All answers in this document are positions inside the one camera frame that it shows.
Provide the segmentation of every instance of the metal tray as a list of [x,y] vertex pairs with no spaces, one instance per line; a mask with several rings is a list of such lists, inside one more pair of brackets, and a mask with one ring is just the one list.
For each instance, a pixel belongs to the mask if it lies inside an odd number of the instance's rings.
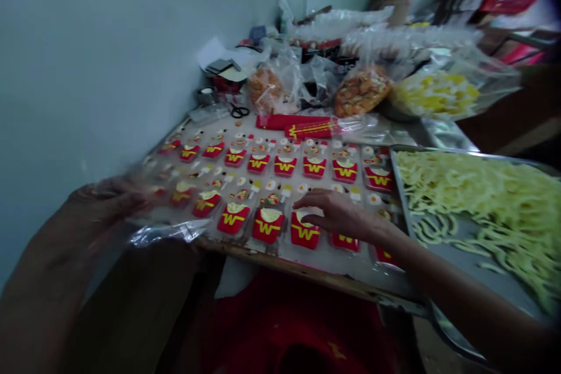
[[[407,225],[408,234],[410,237],[417,239],[415,231],[413,230],[413,223],[418,222],[420,219],[426,216],[431,216],[430,214],[426,214],[425,216],[418,216],[412,215],[409,211],[409,203],[408,197],[405,195],[404,192],[404,185],[403,180],[401,179],[401,174],[399,168],[397,166],[397,152],[426,152],[426,151],[440,151],[440,152],[448,152],[448,153],[455,153],[455,154],[463,154],[463,155],[473,155],[477,157],[481,157],[485,160],[503,160],[514,162],[517,164],[527,164],[531,165],[543,171],[544,173],[559,177],[561,173],[556,169],[541,164],[539,162],[534,162],[530,160],[522,160],[517,158],[511,157],[504,157],[498,155],[486,155],[476,152],[470,152],[466,150],[459,150],[459,149],[437,149],[437,148],[426,148],[426,147],[415,147],[415,146],[403,146],[403,145],[394,145],[390,147],[390,155],[392,158],[392,166],[394,170],[394,174],[396,177],[397,188],[399,190],[399,195],[401,199],[401,204],[403,205],[403,213],[405,216],[405,221]],[[436,218],[432,217],[435,223],[438,223]],[[458,239],[464,238],[471,238],[472,234],[477,232],[479,229],[479,225],[477,225],[468,214],[465,216],[456,215],[456,219],[458,221]],[[492,258],[487,258],[483,256],[479,256],[476,254],[464,252],[459,250],[450,244],[437,244],[432,245],[428,244],[428,249],[439,255],[440,257],[444,258],[451,264],[455,265],[459,269],[463,270],[467,274],[476,278],[479,282],[486,285],[488,288],[497,292],[500,296],[508,300],[513,305],[517,306],[521,310],[525,311],[526,313],[530,314],[532,317],[537,318],[545,323],[550,322],[550,319],[547,314],[543,312],[541,307],[535,301],[535,299],[531,295],[531,291],[529,291],[514,275],[507,273],[506,275],[500,275],[498,273],[494,273],[490,270],[481,269],[477,267],[479,262],[489,262],[495,264],[496,262]],[[462,336],[462,334],[449,322],[449,320],[442,314],[442,312],[436,307],[433,302],[430,302],[429,308],[431,310],[431,318],[432,323],[440,335],[440,337],[448,342],[448,344],[455,349],[458,353],[462,354],[463,356],[478,362],[484,362],[485,359],[483,356],[474,349],[469,342]]]

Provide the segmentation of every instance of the plastic bag of yellow pieces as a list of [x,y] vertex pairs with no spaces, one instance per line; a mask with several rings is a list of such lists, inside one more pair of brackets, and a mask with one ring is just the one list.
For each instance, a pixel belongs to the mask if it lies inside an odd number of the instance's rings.
[[475,115],[479,90],[463,75],[437,71],[418,73],[396,84],[390,100],[402,112],[437,120],[457,120]]
[[433,64],[394,84],[389,101],[405,115],[460,120],[484,112],[519,88],[516,69],[477,48],[466,48],[444,62],[435,58]]

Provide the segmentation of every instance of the plastic bag of orange pieces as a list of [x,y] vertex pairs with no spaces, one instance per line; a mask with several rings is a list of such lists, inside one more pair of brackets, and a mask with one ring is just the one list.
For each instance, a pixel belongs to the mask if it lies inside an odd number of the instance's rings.
[[380,65],[360,65],[352,69],[335,93],[337,117],[361,116],[387,97],[392,82]]

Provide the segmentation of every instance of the scissors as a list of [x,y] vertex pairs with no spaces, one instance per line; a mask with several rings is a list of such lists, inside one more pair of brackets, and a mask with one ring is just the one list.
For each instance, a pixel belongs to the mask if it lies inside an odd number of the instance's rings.
[[230,111],[230,115],[235,119],[240,119],[242,117],[246,117],[250,114],[250,110],[246,107],[236,106],[229,102],[232,106],[232,110]]

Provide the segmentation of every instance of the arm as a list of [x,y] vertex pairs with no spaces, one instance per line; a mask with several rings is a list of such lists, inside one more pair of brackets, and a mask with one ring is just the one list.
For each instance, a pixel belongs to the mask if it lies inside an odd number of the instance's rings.
[[294,208],[319,207],[309,222],[381,247],[423,289],[465,338],[494,366],[518,371],[539,358],[555,333],[482,283],[424,249],[384,217],[371,216],[341,193],[313,190]]
[[0,300],[0,372],[58,372],[109,232],[147,203],[119,179],[70,195],[24,250]]

